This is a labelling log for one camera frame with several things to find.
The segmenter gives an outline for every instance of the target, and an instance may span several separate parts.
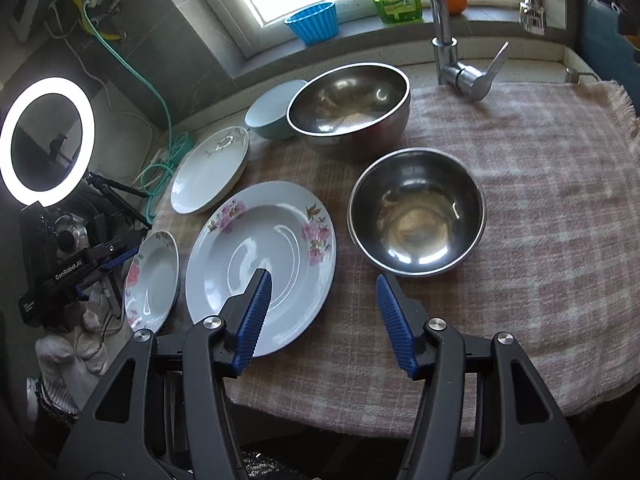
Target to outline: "floral plate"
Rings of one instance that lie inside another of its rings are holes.
[[[131,329],[160,330],[178,296],[178,247],[169,231],[155,231],[140,245],[124,284]]]
[[[329,293],[335,270],[335,231],[309,190],[263,182],[231,197],[198,235],[185,290],[194,323],[217,314],[244,292],[255,269],[273,280],[271,304],[254,356],[275,352],[302,334]]]

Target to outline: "pink checkered cloth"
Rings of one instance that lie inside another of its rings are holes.
[[[640,381],[638,120],[620,86],[496,84],[470,104],[448,87],[412,92],[399,143],[461,159],[486,193],[482,241],[455,270],[401,280],[431,316],[461,333],[513,333],[562,411],[571,415]],[[266,180],[305,186],[337,235],[334,282],[296,341],[229,381],[233,402],[327,430],[407,437],[421,383],[398,369],[376,301],[378,272],[356,250],[346,205],[364,165],[325,160],[298,140],[251,138],[238,191]],[[213,213],[181,216],[169,192],[155,229],[191,247]],[[168,330],[191,325],[181,291]],[[472,385],[462,430],[473,427]]]

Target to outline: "ring light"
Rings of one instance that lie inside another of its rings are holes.
[[[33,103],[38,97],[47,94],[60,94],[69,99],[80,115],[80,125],[82,129],[80,150],[76,162],[69,171],[66,178],[53,189],[47,191],[34,191],[20,182],[15,174],[14,165],[11,160],[11,140],[18,120],[27,106]],[[0,133],[0,173],[9,192],[24,205],[31,205],[40,202],[44,207],[48,207],[60,202],[69,195],[89,166],[91,153],[94,150],[95,123],[94,113],[91,104],[81,88],[61,77],[49,77],[42,79],[28,87],[20,97],[15,100],[13,106],[6,115],[2,132]]]

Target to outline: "faucet handle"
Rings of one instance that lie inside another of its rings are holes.
[[[505,41],[502,48],[498,51],[498,54],[495,55],[494,60],[489,65],[489,68],[486,69],[484,76],[490,79],[489,88],[491,88],[491,83],[500,72],[500,69],[504,65],[504,62],[507,61],[507,50],[509,49],[509,42]]]
[[[477,68],[469,65],[462,69],[456,79],[456,85],[465,94],[469,95],[472,101],[481,101],[489,93],[491,83],[494,82],[504,62],[507,61],[508,48],[509,42],[505,41],[500,52],[495,55],[494,60],[486,72],[480,72]]]

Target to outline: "blue plastic container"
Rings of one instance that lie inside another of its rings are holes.
[[[338,15],[333,2],[305,7],[284,22],[308,45],[328,40],[338,34]]]

